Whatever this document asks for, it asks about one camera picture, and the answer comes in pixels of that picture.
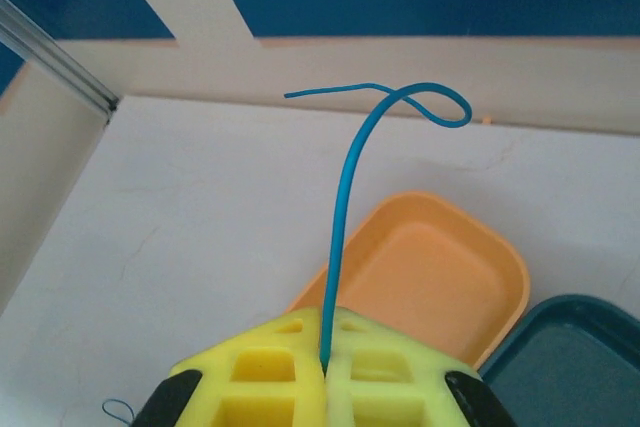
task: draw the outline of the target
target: white table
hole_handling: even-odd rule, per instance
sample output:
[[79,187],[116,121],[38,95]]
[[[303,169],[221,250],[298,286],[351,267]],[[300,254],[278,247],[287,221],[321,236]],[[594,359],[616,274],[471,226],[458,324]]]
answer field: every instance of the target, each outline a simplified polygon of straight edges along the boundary
[[[327,255],[356,114],[128,98],[0,317],[0,425],[115,426],[181,358],[277,316]],[[640,139],[383,119],[348,230],[433,191],[504,234],[532,303],[640,316]]]

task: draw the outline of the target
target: crack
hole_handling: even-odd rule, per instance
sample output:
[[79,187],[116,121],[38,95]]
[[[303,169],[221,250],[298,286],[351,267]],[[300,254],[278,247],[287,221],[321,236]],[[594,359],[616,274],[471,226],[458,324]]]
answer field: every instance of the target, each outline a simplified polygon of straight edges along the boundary
[[620,282],[620,287],[618,287],[618,294],[622,293],[624,287],[627,285],[627,282],[634,276],[636,272],[638,272],[638,269],[640,269],[640,256],[636,259],[635,265],[629,270],[627,275],[624,276],[622,282]]
[[529,137],[531,137],[531,135],[532,135],[531,132],[524,132],[522,135],[519,135],[518,137],[511,139],[509,143],[500,150],[500,153],[498,154],[497,158],[488,162],[487,165],[455,166],[453,167],[453,170],[463,171],[463,172],[486,172],[487,170],[491,170],[495,167],[498,167],[499,165],[507,161],[513,155],[516,149],[522,143],[524,143]]
[[151,230],[151,232],[149,232],[147,236],[144,239],[142,239],[142,242],[140,242],[140,245],[135,250],[135,252],[131,254],[129,258],[124,262],[122,269],[120,270],[120,278],[118,279],[118,282],[122,282],[124,280],[124,276],[127,272],[127,268],[129,267],[129,264],[131,264],[131,262],[133,262],[133,260],[138,255],[140,255],[140,252],[142,252],[142,249],[144,248],[144,246],[147,244],[147,242],[151,240],[151,238],[156,234],[156,232],[158,232],[159,229],[160,229],[159,225],[154,227],[153,230]]
[[195,187],[196,185],[204,185],[205,181],[198,178],[193,182],[188,184],[176,184],[176,185],[167,185],[166,187],[122,187],[119,189],[115,189],[114,192],[119,194],[137,194],[137,193],[155,193],[155,192],[166,192],[173,191],[173,193],[180,192],[182,189],[189,189],[191,187]]
[[173,162],[171,162],[170,160],[166,160],[165,163],[171,167],[173,170],[177,170],[178,172],[180,172],[181,174],[186,174],[186,175],[192,175],[193,172],[191,172],[188,169],[185,169],[184,167],[182,167],[181,165],[178,164],[174,164]]
[[66,409],[64,409],[64,412],[62,412],[62,416],[60,417],[60,421],[58,422],[58,427],[63,427],[64,426],[64,421],[65,418],[67,417],[67,414],[69,413],[69,409],[71,409],[71,405],[69,405]]

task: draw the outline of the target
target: black plastic part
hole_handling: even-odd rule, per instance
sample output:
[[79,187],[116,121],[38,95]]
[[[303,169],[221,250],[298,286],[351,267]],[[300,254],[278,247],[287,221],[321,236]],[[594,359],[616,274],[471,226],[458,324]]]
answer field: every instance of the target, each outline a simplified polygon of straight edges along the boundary
[[196,390],[202,372],[185,370],[164,380],[153,392],[131,427],[174,427]]
[[471,427],[517,427],[487,384],[457,371],[444,378]]

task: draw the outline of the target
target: blue wire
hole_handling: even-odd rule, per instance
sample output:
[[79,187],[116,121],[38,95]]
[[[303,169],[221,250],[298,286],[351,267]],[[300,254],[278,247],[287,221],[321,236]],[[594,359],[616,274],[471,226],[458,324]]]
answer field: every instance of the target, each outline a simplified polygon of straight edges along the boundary
[[[369,135],[373,131],[374,127],[384,115],[384,113],[391,108],[396,102],[403,100],[408,104],[415,107],[418,112],[424,115],[427,119],[433,123],[442,127],[457,128],[468,124],[471,121],[472,112],[471,105],[466,101],[464,97],[458,94],[455,90],[445,87],[444,85],[435,84],[431,82],[421,82],[417,84],[407,85],[398,90],[390,89],[384,85],[374,83],[363,83],[355,85],[347,85],[342,87],[327,87],[322,89],[310,89],[302,90],[299,92],[291,92],[285,94],[285,98],[301,97],[304,95],[325,94],[332,92],[348,92],[352,90],[360,89],[376,89],[387,93],[387,96],[382,99],[376,105],[376,107],[367,116],[364,123],[358,130],[349,153],[345,159],[344,166],[342,168],[342,174],[340,176],[340,183],[338,184],[338,194],[336,196],[336,204],[333,213],[333,231],[331,234],[331,247],[329,250],[329,267],[327,272],[327,286],[324,294],[324,303],[322,305],[322,328],[320,333],[320,363],[324,373],[327,373],[329,366],[329,357],[331,356],[331,341],[333,335],[333,317],[336,309],[336,298],[338,295],[338,282],[340,281],[340,268],[342,267],[342,250],[344,248],[344,234],[345,226],[347,222],[347,207],[349,205],[349,194],[351,192],[351,185],[353,184],[353,176],[355,174],[356,165],[360,154],[367,142]],[[419,92],[434,92],[436,94],[443,95],[453,100],[456,104],[462,107],[464,116],[460,120],[447,120],[436,116],[429,112],[420,103],[409,97],[412,94]]]
[[[129,413],[131,414],[131,420],[127,420],[124,417],[120,417],[119,415],[113,414],[111,412],[109,412],[106,408],[106,405],[110,402],[115,402],[116,404],[120,404],[120,405],[124,405],[128,410]],[[122,422],[124,425],[131,425],[133,423],[133,419],[135,419],[136,414],[133,412],[133,409],[131,408],[131,406],[129,404],[127,404],[124,400],[120,400],[120,399],[107,399],[102,403],[102,411],[107,414],[109,417],[111,417],[112,419],[116,419],[119,420],[120,422]]]

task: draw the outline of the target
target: orange plastic container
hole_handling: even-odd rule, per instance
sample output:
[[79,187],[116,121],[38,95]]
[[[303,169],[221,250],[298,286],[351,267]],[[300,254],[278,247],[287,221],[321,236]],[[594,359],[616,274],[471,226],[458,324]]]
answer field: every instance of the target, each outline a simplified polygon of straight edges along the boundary
[[[322,304],[327,266],[287,312]],[[478,368],[524,312],[526,265],[500,235],[431,194],[382,202],[344,248],[338,305]]]

